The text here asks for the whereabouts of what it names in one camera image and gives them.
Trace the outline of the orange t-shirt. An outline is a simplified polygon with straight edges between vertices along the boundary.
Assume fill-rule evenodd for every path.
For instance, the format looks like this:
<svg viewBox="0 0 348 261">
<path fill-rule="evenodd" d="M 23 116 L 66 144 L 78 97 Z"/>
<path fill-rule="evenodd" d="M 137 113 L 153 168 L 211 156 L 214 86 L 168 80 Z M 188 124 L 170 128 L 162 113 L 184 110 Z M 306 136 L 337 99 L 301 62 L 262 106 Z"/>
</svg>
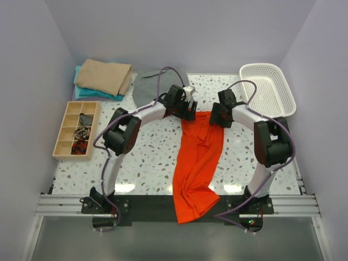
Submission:
<svg viewBox="0 0 348 261">
<path fill-rule="evenodd" d="M 222 153 L 224 129 L 209 123 L 211 114 L 199 111 L 195 121 L 182 121 L 181 146 L 172 181 L 179 224 L 201 218 L 220 199 L 209 185 Z"/>
</svg>

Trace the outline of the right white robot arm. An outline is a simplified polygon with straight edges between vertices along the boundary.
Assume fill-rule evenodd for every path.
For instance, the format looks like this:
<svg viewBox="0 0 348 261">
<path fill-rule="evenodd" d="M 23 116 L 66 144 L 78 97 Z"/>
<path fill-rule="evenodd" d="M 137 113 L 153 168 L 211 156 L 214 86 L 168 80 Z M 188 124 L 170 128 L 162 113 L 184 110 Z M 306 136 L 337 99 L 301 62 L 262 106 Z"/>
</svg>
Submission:
<svg viewBox="0 0 348 261">
<path fill-rule="evenodd" d="M 238 102 L 230 89 L 218 92 L 218 97 L 219 102 L 213 104 L 209 123 L 230 128 L 232 123 L 237 122 L 253 131 L 257 166 L 244 190 L 242 203 L 214 217 L 221 219 L 239 210 L 253 214 L 261 208 L 261 201 L 268 199 L 271 183 L 278 170 L 294 160 L 294 140 L 285 117 L 271 118 L 252 110 L 247 103 Z"/>
</svg>

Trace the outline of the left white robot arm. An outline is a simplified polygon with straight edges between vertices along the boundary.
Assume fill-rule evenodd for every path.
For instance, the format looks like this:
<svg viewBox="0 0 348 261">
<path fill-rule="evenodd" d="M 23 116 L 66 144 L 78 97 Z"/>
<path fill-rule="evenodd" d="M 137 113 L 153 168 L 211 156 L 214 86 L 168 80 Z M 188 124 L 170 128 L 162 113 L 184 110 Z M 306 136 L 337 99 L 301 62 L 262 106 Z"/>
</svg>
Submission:
<svg viewBox="0 0 348 261">
<path fill-rule="evenodd" d="M 120 213 L 120 207 L 113 199 L 115 182 L 126 154 L 136 143 L 140 128 L 171 115 L 194 121 L 197 107 L 194 92 L 193 86 L 172 85 L 167 93 L 159 95 L 145 106 L 133 111 L 122 108 L 115 110 L 110 122 L 93 143 L 94 148 L 107 153 L 107 158 L 102 168 L 100 184 L 92 187 L 89 197 L 82 201 L 82 213 L 106 214 L 113 210 Z"/>
</svg>

